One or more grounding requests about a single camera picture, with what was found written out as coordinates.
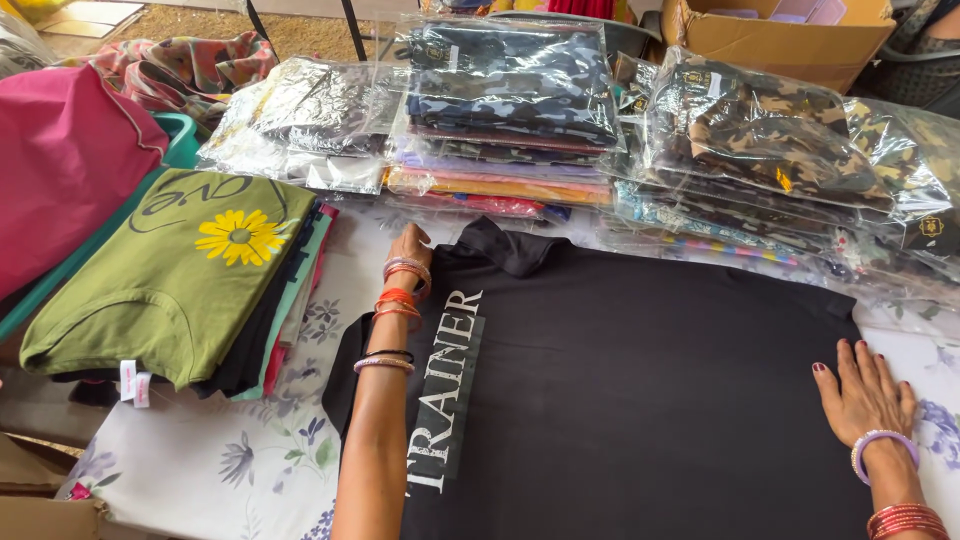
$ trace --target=olive green t-shirt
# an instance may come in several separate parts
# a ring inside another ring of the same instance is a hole
[[[178,390],[208,379],[315,199],[265,178],[167,171],[39,313],[21,365],[52,375],[135,359]]]

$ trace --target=white label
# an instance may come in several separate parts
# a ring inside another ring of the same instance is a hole
[[[450,71],[457,70],[457,57],[460,56],[460,47],[450,45]]]
[[[136,374],[136,393],[133,395],[133,407],[145,408],[150,406],[150,377],[149,371]]]
[[[120,401],[133,399],[136,379],[136,360],[120,360]]]
[[[710,88],[707,89],[708,96],[718,97],[720,95],[720,81],[723,81],[723,77],[721,77],[719,73],[711,71]]]

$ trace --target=black t-shirt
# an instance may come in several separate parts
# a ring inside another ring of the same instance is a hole
[[[811,374],[859,339],[854,299],[486,218],[431,271],[401,538],[863,536],[870,492]],[[345,439],[369,328],[344,335],[324,393]]]

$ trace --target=brown floor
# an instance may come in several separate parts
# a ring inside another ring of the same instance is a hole
[[[41,36],[61,56],[75,56],[93,53],[104,43],[139,37],[155,41],[177,36],[223,39],[252,30],[247,16],[237,12],[150,4],[137,15],[139,18],[133,24],[105,39]],[[345,19],[262,13],[260,20],[282,60],[297,55],[313,56],[314,53],[327,60],[357,60]],[[368,33],[370,29],[370,22],[360,21],[361,32]],[[372,42],[366,41],[365,48],[368,57],[372,55]]]

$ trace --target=woman's arm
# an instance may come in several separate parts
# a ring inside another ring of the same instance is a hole
[[[910,384],[894,383],[883,355],[872,356],[865,341],[858,341],[855,351],[854,355],[846,339],[837,343],[842,393],[833,372],[820,362],[813,364],[813,375],[833,432],[851,448],[871,430],[891,430],[909,437],[917,410]],[[870,478],[874,511],[894,504],[925,504],[913,458],[901,442],[890,438],[871,442],[863,450],[863,463]],[[888,536],[887,540],[936,538],[908,530]]]
[[[411,258],[429,267],[432,252],[423,245],[429,241],[419,227],[411,224],[394,241],[388,258]],[[384,284],[384,290],[401,288],[412,292],[417,282],[413,273],[396,272]],[[382,309],[400,307],[386,304]],[[373,324],[367,351],[404,351],[406,346],[407,316],[379,316]],[[407,359],[401,355],[377,356]],[[369,365],[360,370],[340,465],[333,540],[382,540],[400,535],[407,480],[406,378],[402,369],[392,366]]]

